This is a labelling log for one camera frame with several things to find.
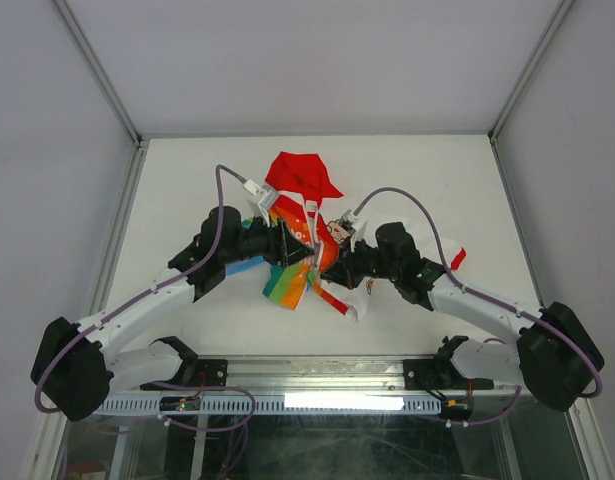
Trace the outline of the white red rainbow kids jacket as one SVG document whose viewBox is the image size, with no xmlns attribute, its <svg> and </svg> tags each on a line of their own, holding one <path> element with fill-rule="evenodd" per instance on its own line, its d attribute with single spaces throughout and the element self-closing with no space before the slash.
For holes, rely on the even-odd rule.
<svg viewBox="0 0 615 480">
<path fill-rule="evenodd" d="M 367 224 L 354 211 L 337 217 L 344 195 L 314 153 L 279 153 L 264 184 L 247 188 L 260 196 L 256 212 L 274 226 L 286 224 L 293 238 L 312 250 L 295 264 L 270 268 L 263 293 L 289 309 L 312 290 L 338 313 L 358 321 L 367 313 L 376 280 L 388 280 L 409 299 L 423 300 L 432 280 L 457 271 L 466 257 L 455 241 L 439 259 L 423 257 L 401 222 Z"/>
</svg>

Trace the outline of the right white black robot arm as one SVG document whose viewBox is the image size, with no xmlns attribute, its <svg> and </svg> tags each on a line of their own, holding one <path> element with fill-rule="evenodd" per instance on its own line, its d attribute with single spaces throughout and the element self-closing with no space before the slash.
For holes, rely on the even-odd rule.
<svg viewBox="0 0 615 480">
<path fill-rule="evenodd" d="M 387 223 L 368 244 L 347 221 L 327 229 L 338 244 L 323 280 L 353 289 L 365 280 L 386 280 L 410 304 L 463 320 L 487 333 L 443 339 L 437 352 L 417 360 L 419 389 L 457 390 L 473 380 L 527 389 L 543 405 L 567 411 L 601 390 L 604 359 L 576 314 L 554 302 L 548 307 L 513 302 L 460 282 L 444 264 L 420 254 L 400 222 Z"/>
</svg>

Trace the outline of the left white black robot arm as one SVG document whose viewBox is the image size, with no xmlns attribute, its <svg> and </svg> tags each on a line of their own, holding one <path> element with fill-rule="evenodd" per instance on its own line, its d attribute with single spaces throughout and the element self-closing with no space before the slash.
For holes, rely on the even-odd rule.
<svg viewBox="0 0 615 480">
<path fill-rule="evenodd" d="M 313 253 L 283 219 L 256 217 L 244 226 L 236 208 L 212 209 L 191 243 L 142 292 L 76 322 L 58 317 L 47 325 L 30 374 L 36 408 L 80 421 L 125 386 L 166 380 L 175 388 L 188 387 L 197 366 L 169 343 L 157 341 L 153 349 L 133 351 L 126 346 L 217 287 L 231 264 L 260 257 L 290 267 Z"/>
</svg>

